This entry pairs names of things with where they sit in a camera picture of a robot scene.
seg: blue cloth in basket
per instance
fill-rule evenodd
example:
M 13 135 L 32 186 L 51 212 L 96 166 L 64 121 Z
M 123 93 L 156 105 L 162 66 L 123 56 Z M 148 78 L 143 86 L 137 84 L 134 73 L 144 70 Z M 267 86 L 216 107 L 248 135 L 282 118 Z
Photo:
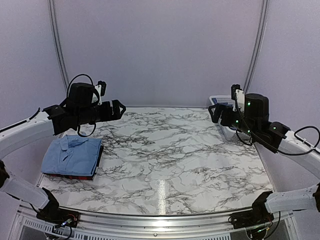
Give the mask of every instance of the blue cloth in basket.
M 101 139 L 65 135 L 53 140 L 42 161 L 41 172 L 70 176 L 92 176 Z

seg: marble surface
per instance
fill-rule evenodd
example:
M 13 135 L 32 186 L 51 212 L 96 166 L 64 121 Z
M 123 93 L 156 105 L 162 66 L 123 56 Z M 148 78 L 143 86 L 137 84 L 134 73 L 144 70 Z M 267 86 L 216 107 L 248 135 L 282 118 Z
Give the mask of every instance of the marble surface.
M 88 134 L 92 126 L 81 130 Z M 272 190 L 256 149 L 226 141 L 206 109 L 129 108 L 121 120 L 97 124 L 92 137 L 104 145 L 93 181 L 44 176 L 40 183 L 61 206 L 200 214 L 249 207 Z

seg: stack of folded clothes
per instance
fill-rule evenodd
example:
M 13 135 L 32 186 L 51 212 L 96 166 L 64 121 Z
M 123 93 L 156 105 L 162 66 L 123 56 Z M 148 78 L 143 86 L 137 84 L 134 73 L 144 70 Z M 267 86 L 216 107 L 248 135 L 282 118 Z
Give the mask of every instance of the stack of folded clothes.
M 69 179 L 92 180 L 103 151 L 102 140 L 65 135 L 52 141 L 42 162 L 41 172 Z

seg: table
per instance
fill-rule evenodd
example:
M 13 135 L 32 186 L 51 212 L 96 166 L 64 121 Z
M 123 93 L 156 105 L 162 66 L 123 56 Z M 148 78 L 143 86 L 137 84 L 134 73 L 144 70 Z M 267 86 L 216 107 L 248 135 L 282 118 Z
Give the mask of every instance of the table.
M 207 109 L 128 108 L 122 119 L 98 123 L 91 137 L 104 145 L 93 181 L 44 175 L 40 182 L 61 206 L 129 215 L 203 214 L 249 207 L 273 189 L 255 147 L 227 141 Z

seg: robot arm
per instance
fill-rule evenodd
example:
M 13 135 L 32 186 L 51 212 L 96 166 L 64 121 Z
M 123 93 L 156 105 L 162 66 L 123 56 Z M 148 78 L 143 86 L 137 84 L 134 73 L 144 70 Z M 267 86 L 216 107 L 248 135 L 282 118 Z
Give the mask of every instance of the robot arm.
M 240 86 L 233 85 L 231 98 L 235 101 L 233 107 L 222 104 L 209 107 L 212 122 L 236 128 L 251 136 L 253 143 L 295 161 L 320 178 L 320 150 L 316 148 L 319 141 L 314 147 L 284 124 L 269 122 L 269 100 L 265 96 L 255 93 L 244 96 Z M 273 213 L 301 210 L 320 212 L 318 185 L 288 192 L 263 192 L 252 204 L 252 210 L 233 213 L 230 222 L 235 229 L 250 227 L 273 220 Z
M 102 81 L 97 86 L 74 83 L 68 97 L 60 104 L 45 108 L 30 118 L 0 130 L 0 192 L 30 203 L 39 208 L 37 217 L 48 222 L 66 220 L 70 211 L 59 208 L 59 203 L 50 191 L 38 188 L 24 179 L 6 171 L 1 161 L 9 153 L 42 138 L 59 135 L 68 129 L 78 130 L 83 124 L 118 120 L 126 107 L 118 100 L 102 102 L 106 91 Z

